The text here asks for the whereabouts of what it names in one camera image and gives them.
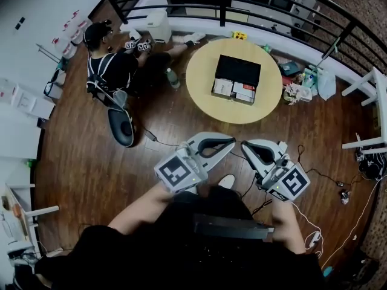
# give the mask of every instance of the black pants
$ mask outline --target black pants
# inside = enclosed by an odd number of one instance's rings
[[[168,53],[151,54],[146,59],[145,65],[137,69],[126,92],[131,95],[140,95],[146,92],[164,75],[171,60],[171,55]]]

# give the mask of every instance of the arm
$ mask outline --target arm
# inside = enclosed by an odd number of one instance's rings
[[[155,222],[172,198],[173,194],[159,182],[119,213],[108,226],[122,234],[131,234],[140,224]]]
[[[143,51],[140,57],[137,58],[138,67],[142,68],[145,65],[146,59],[148,59],[149,53],[148,51]]]
[[[304,239],[290,201],[282,202],[273,197],[273,241],[283,243],[295,254],[306,253]]]

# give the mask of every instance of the power strip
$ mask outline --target power strip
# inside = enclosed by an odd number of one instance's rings
[[[314,236],[312,237],[312,240],[309,243],[309,248],[314,247],[316,242],[318,242],[320,238],[321,238],[320,231],[316,231]]]

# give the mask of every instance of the light wood tabletop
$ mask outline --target light wood tabletop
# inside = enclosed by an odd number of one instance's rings
[[[221,54],[261,65],[253,105],[211,94]],[[264,118],[274,110],[282,94],[282,78],[276,62],[261,47],[246,40],[221,39],[201,47],[188,63],[186,82],[196,105],[207,115],[226,123],[246,124]]]

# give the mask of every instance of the wooden floor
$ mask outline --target wooden floor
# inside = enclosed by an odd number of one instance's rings
[[[104,5],[96,20],[111,18],[117,28],[120,22],[109,5]],[[116,36],[116,45],[126,36]],[[174,70],[184,77],[184,68],[192,53],[176,62]],[[91,100],[86,93],[87,52],[80,46],[71,61],[62,98],[49,122],[42,159],[37,166],[36,207],[58,205],[59,212],[39,217],[39,235],[42,243],[52,250],[59,246],[72,248],[85,224],[108,224],[128,204],[141,196],[157,182],[153,166],[173,147],[147,139],[140,132],[138,144],[124,148],[115,142],[106,117],[106,108]],[[353,150],[342,150],[342,143],[362,138],[372,131],[371,108],[362,108],[365,98],[360,93],[342,97],[345,88],[338,82],[337,93],[328,101],[315,97],[312,102],[288,106],[281,100],[265,119],[247,125],[227,124],[210,118],[198,109],[187,92],[184,80],[178,91],[167,83],[149,92],[147,97],[131,100],[132,108],[146,128],[160,141],[178,144],[197,132],[222,132],[237,140],[263,138],[286,141],[288,152],[297,159],[297,147],[305,146],[302,165],[305,170],[315,167],[336,180],[351,182],[357,174]],[[235,153],[241,154],[238,147]],[[246,161],[228,154],[210,173],[210,183],[216,183],[225,174],[236,176],[234,188],[243,193],[253,179],[253,171]],[[356,224],[357,218],[373,187],[362,181],[352,186],[348,205],[340,202],[334,183],[315,173],[309,173],[311,185],[296,203],[310,221],[320,226],[324,236],[323,264],[342,244]],[[260,206],[264,193],[254,187],[245,197],[251,211]],[[255,218],[270,223],[271,208],[266,207]],[[369,210],[354,232],[362,233]],[[297,213],[302,234],[306,237],[314,228]],[[330,261],[337,264],[357,245],[350,240],[345,249]]]

